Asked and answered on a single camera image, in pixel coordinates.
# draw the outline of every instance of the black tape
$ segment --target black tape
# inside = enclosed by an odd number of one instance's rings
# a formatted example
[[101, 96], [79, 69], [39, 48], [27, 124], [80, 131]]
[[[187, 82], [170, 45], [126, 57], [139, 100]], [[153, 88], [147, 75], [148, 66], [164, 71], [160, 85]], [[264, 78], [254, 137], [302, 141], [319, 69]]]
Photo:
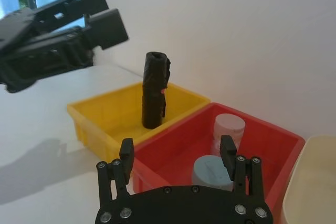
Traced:
[[154, 129], [165, 116], [164, 89], [170, 77], [170, 61], [164, 53], [148, 52], [142, 82], [142, 125]]

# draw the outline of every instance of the table surface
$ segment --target table surface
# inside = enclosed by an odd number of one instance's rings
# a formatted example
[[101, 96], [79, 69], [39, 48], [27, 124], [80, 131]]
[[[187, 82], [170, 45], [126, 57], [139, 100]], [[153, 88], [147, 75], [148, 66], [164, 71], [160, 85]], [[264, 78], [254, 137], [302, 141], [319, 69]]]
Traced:
[[76, 140], [66, 106], [139, 81], [119, 67], [95, 66], [17, 94], [0, 90], [1, 223], [95, 222], [100, 159]]

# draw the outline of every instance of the plastic container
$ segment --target plastic container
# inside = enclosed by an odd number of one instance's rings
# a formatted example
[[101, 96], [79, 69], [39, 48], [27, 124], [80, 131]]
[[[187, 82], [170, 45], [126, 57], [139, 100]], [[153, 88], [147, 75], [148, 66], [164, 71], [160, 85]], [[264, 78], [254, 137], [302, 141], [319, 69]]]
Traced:
[[287, 179], [304, 145], [303, 138], [218, 103], [209, 104], [135, 148], [134, 191], [191, 185], [194, 162], [211, 153], [214, 121], [222, 113], [245, 121], [238, 152], [262, 158], [266, 203], [274, 215], [280, 215]]
[[282, 206], [282, 223], [336, 223], [336, 136], [307, 140]]
[[162, 125], [149, 130], [141, 124], [142, 83], [68, 105], [79, 141], [106, 162], [119, 157], [124, 138], [137, 145], [209, 104], [209, 99], [174, 84], [165, 91]]
[[236, 145], [236, 148], [239, 149], [239, 145], [244, 134], [244, 128], [244, 120], [236, 115], [225, 113], [216, 116], [212, 154], [220, 156], [219, 148], [222, 135], [230, 135]]

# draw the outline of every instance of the red bin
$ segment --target red bin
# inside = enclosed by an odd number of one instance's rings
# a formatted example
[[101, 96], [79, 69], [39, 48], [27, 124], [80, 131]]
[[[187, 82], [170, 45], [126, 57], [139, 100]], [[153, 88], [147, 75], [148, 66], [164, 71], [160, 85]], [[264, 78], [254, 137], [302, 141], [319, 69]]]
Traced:
[[222, 113], [237, 115], [245, 121], [238, 153], [248, 158], [261, 157], [265, 200], [276, 220], [304, 139], [218, 103], [210, 103], [136, 146], [134, 191], [140, 193], [161, 186], [191, 185], [194, 162], [211, 154], [215, 118]]

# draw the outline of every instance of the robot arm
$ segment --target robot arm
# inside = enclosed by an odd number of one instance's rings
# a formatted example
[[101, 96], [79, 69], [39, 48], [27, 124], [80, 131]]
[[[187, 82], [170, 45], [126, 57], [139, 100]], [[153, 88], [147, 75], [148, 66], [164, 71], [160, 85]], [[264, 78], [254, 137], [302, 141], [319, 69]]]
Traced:
[[15, 93], [39, 79], [92, 66], [94, 47], [128, 40], [117, 9], [89, 18], [84, 28], [55, 30], [108, 9], [106, 0], [57, 0], [1, 19], [0, 84]]
[[[123, 140], [120, 158], [109, 164], [97, 164], [100, 209], [96, 224], [272, 224], [272, 214], [264, 201], [261, 159], [237, 156], [230, 136], [222, 136], [220, 152], [234, 181], [233, 192], [194, 185], [166, 186], [130, 195], [126, 185], [133, 166], [134, 147], [131, 138]], [[112, 180], [117, 188], [116, 199], [111, 194]]]

